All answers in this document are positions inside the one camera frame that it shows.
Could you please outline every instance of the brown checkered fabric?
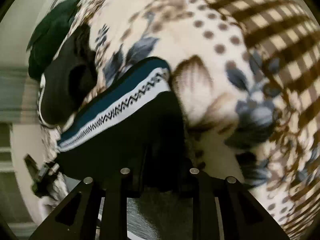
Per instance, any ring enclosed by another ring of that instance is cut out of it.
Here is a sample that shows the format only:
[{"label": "brown checkered fabric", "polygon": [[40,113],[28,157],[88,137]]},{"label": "brown checkered fabric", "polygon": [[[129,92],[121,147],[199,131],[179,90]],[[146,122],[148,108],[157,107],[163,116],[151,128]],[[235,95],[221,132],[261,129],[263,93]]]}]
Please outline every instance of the brown checkered fabric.
[{"label": "brown checkered fabric", "polygon": [[[250,51],[257,45],[266,52],[264,65],[280,58],[281,71],[270,82],[280,89],[296,90],[303,112],[299,128],[307,129],[320,142],[320,31],[302,7],[293,0],[205,0],[221,14],[230,15],[247,28],[245,42]],[[313,163],[316,169],[320,157]],[[294,212],[282,225],[291,239],[298,239],[320,209],[320,180],[295,193]]]}]

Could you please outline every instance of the screw head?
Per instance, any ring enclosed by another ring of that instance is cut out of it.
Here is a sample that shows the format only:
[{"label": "screw head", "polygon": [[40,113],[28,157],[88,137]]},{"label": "screw head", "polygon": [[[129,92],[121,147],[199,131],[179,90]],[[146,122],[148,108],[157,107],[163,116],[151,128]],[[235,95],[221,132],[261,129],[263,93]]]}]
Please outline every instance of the screw head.
[{"label": "screw head", "polygon": [[199,173],[199,170],[197,168],[191,168],[190,169],[190,173],[191,174],[198,174]]},{"label": "screw head", "polygon": [[229,176],[229,177],[227,177],[227,182],[234,184],[237,182],[237,179],[233,176]]},{"label": "screw head", "polygon": [[120,171],[122,174],[126,175],[126,174],[129,174],[130,173],[130,169],[129,168],[123,168],[121,169]]},{"label": "screw head", "polygon": [[93,178],[91,178],[91,177],[86,177],[86,178],[83,180],[83,182],[84,182],[85,184],[90,184],[90,183],[93,182]]}]

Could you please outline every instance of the dark green fabric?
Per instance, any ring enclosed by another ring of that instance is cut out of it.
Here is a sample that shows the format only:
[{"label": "dark green fabric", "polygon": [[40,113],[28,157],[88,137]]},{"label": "dark green fabric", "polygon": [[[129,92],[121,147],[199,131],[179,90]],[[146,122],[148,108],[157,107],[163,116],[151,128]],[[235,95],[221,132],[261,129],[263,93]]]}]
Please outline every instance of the dark green fabric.
[{"label": "dark green fabric", "polygon": [[65,0],[52,9],[35,28],[27,50],[29,57],[29,76],[40,81],[46,67],[59,49],[67,35],[77,12],[80,0]]}]

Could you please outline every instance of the floral fabric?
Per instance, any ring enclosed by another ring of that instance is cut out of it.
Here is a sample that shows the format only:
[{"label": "floral fabric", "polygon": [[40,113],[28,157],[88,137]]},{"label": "floral fabric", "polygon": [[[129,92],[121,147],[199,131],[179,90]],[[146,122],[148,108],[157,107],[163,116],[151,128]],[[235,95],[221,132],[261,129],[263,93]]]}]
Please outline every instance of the floral fabric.
[{"label": "floral fabric", "polygon": [[[292,239],[320,206],[319,30],[292,0],[84,0],[71,33],[91,26],[92,98],[145,57],[165,59],[193,164],[237,153],[238,179]],[[47,131],[55,155],[59,131]]]}]

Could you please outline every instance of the black metal frame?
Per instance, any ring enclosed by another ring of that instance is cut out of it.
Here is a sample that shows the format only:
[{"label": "black metal frame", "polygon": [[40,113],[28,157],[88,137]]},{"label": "black metal frame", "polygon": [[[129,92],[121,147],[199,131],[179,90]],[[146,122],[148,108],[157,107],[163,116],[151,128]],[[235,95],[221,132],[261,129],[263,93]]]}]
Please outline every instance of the black metal frame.
[{"label": "black metal frame", "polygon": [[[127,240],[126,198],[139,197],[141,191],[133,190],[133,172],[126,170],[119,171],[114,183],[106,190],[102,190],[90,177],[81,181],[36,229],[30,240],[95,239],[103,196],[100,239]],[[212,178],[195,168],[180,175],[178,194],[193,198],[193,240],[221,239],[221,234],[225,240],[289,239],[234,177],[225,180]],[[219,226],[216,198],[219,200],[223,232]],[[8,239],[14,239],[10,236],[6,234]]]}]

